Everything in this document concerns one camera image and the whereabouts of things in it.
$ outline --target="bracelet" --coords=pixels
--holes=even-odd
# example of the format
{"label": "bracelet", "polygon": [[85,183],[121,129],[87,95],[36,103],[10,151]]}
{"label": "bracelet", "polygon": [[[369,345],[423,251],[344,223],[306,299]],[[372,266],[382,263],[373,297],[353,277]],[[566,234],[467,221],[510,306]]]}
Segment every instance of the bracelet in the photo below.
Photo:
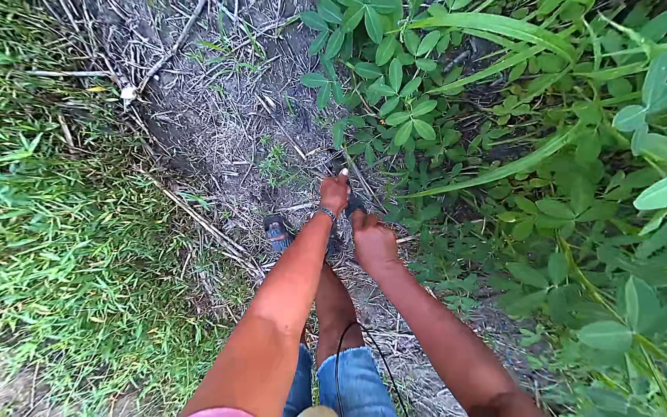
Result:
{"label": "bracelet", "polygon": [[331,223],[336,223],[336,214],[330,210],[328,207],[319,207],[319,212],[326,213],[331,218]]}

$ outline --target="leg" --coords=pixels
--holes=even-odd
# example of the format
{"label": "leg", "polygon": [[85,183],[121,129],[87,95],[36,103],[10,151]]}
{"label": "leg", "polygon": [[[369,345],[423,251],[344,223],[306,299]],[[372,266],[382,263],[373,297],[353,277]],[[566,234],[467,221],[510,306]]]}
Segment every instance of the leg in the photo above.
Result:
{"label": "leg", "polygon": [[[316,314],[319,327],[316,351],[318,368],[326,358],[336,354],[342,332],[349,324],[357,321],[357,313],[346,287],[326,262],[321,268],[321,279],[316,293]],[[365,346],[365,340],[362,338],[362,330],[355,324],[347,330],[341,351],[357,346]]]}
{"label": "leg", "polygon": [[326,263],[318,284],[316,311],[320,327],[316,365],[321,405],[346,417],[396,417],[388,389],[356,324],[344,336],[337,373],[335,355],[339,339],[344,329],[355,322],[357,314],[344,284]]}
{"label": "leg", "polygon": [[313,395],[311,393],[310,379],[311,365],[310,352],[305,344],[300,345],[300,351],[297,356],[297,368],[295,377],[290,386],[288,399],[284,404],[283,417],[297,417],[303,410],[313,405]]}

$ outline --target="blue denim shorts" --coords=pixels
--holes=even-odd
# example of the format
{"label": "blue denim shorts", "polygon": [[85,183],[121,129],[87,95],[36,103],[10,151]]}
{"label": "blue denim shorts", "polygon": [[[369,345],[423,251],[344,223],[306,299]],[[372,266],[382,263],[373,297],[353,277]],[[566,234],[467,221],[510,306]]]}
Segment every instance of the blue denim shorts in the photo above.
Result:
{"label": "blue denim shorts", "polygon": [[[283,417],[296,417],[313,405],[310,380],[313,360],[308,348],[301,344],[297,357],[295,378],[290,387]],[[339,401],[336,390],[336,355],[329,356],[318,369],[321,405],[332,408],[338,415]],[[377,366],[369,347],[347,349],[339,354],[339,392],[345,417],[386,415],[395,417],[395,407],[377,373]]]}

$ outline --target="soil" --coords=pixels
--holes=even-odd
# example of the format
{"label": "soil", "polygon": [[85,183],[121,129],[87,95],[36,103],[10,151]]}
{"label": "soil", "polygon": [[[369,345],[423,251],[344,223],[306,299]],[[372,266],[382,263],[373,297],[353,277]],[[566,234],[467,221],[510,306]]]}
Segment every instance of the soil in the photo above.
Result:
{"label": "soil", "polygon": [[[119,87],[125,88],[140,85],[148,68],[171,50],[197,2],[85,0],[85,4],[96,41],[119,78]],[[263,236],[264,215],[283,214],[292,229],[299,229],[317,206],[317,177],[336,173],[346,163],[330,136],[331,123],[345,110],[318,110],[315,92],[299,82],[302,75],[321,71],[317,59],[307,54],[315,33],[292,19],[311,8],[312,0],[209,1],[179,52],[126,107],[127,115],[137,110],[135,122],[154,137],[148,145],[163,166],[162,180],[245,249],[247,262],[241,271],[248,271],[252,286],[275,261]],[[464,74],[469,75],[491,63],[478,57],[495,50],[494,44],[466,36],[450,59],[465,62]],[[476,111],[495,105],[504,84],[505,76],[498,75],[489,83],[471,86],[468,105]],[[474,136],[482,120],[472,118],[461,125],[466,138],[471,131]],[[262,166],[275,147],[284,150],[283,158],[270,174]],[[371,211],[378,211],[384,201],[376,196],[384,195],[386,179],[375,169],[359,171],[350,176],[352,189]],[[346,220],[339,221],[337,231],[345,244],[335,261],[336,271],[415,415],[466,415],[403,318],[353,263]],[[207,234],[203,239],[211,241]],[[209,245],[201,240],[198,250]],[[416,241],[405,243],[404,254],[415,253],[415,245]],[[197,311],[205,314],[213,308],[208,299],[217,294],[213,282],[198,275],[198,288],[204,294],[195,297]],[[463,319],[494,347],[522,386],[537,393],[547,381],[528,365],[532,352],[518,347],[520,324],[493,307],[495,292],[488,288],[482,292],[481,305]],[[230,318],[236,320],[242,311],[243,307],[230,312]],[[379,355],[376,361],[384,374]],[[27,402],[30,389],[20,388],[32,385],[31,374],[16,375],[14,381],[13,386],[0,386],[0,403]],[[129,403],[129,397],[121,398],[115,415],[134,415],[132,407],[123,406]]]}

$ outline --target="black cable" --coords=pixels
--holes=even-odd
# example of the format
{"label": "black cable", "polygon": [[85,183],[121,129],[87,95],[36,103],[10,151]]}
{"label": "black cable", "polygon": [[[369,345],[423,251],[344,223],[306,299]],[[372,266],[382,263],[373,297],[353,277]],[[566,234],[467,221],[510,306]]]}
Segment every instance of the black cable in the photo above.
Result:
{"label": "black cable", "polygon": [[393,378],[393,373],[390,371],[388,362],[384,359],[383,350],[379,348],[379,345],[377,344],[377,342],[375,342],[375,338],[372,337],[372,334],[370,333],[369,329],[359,324],[358,321],[353,321],[349,323],[346,329],[344,329],[344,331],[341,333],[341,337],[339,337],[339,346],[336,348],[336,363],[333,369],[334,373],[333,375],[334,379],[336,379],[336,396],[337,399],[339,400],[339,412],[341,412],[341,417],[344,417],[344,407],[341,403],[341,390],[339,389],[339,353],[341,352],[341,345],[344,343],[344,336],[346,336],[346,333],[349,330],[349,328],[354,326],[355,324],[359,326],[360,329],[364,330],[367,333],[367,336],[369,336],[370,339],[372,339],[372,343],[375,345],[375,347],[377,348],[377,352],[383,359],[384,368],[385,370],[388,371],[388,376],[390,376],[390,380],[393,382],[393,388],[395,390],[395,394],[398,396],[398,402],[400,403],[400,408],[403,409],[403,414],[405,415],[405,417],[408,417],[408,411],[405,409],[405,403],[403,402],[403,398],[400,396],[400,391],[398,390],[398,386],[395,384],[395,378]]}

